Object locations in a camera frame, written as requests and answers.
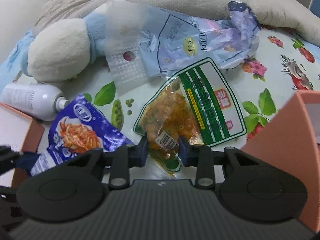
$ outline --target blue snack bag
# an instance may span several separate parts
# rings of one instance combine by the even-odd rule
[[[78,95],[57,114],[48,141],[48,148],[31,169],[32,176],[96,147],[103,148],[104,152],[114,152],[121,145],[134,144],[83,95]]]

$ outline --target spray can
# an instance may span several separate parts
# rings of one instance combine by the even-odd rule
[[[11,83],[4,87],[2,95],[5,104],[44,121],[53,121],[69,102],[60,89],[44,84]]]

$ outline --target barcode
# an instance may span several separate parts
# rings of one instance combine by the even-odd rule
[[[156,143],[164,150],[171,150],[179,146],[179,144],[165,131],[163,131],[162,134],[158,136],[158,138],[156,139]]]

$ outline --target snack bag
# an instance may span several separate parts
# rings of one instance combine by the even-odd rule
[[[131,85],[132,80],[144,84],[147,76],[171,76],[199,56],[213,58],[220,69],[239,66],[257,51],[260,25],[241,0],[230,0],[228,10],[230,20],[214,21],[124,0],[108,2],[105,55],[111,73]]]
[[[37,175],[78,154],[101,147],[113,152],[123,144],[134,144],[120,133],[83,95],[77,96],[52,122],[49,147],[31,170]]]
[[[215,146],[246,134],[242,110],[211,58],[175,73],[144,106],[134,131],[146,134],[151,154],[172,173],[180,169],[178,137]]]

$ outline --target yellow sticker label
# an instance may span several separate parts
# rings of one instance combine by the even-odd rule
[[[189,57],[197,54],[198,46],[192,37],[187,37],[184,39],[183,50]]]
[[[201,115],[200,115],[200,112],[199,112],[199,109],[198,109],[198,106],[197,106],[197,103],[195,101],[195,98],[193,97],[193,94],[192,94],[192,91],[190,88],[187,89],[187,92],[189,94],[189,97],[190,97],[190,100],[192,102],[192,106],[193,106],[193,109],[195,110],[195,113],[196,113],[196,116],[198,118],[198,121],[199,121],[199,124],[200,124],[200,127],[202,130],[204,130],[204,123],[202,121],[202,118],[201,118]]]

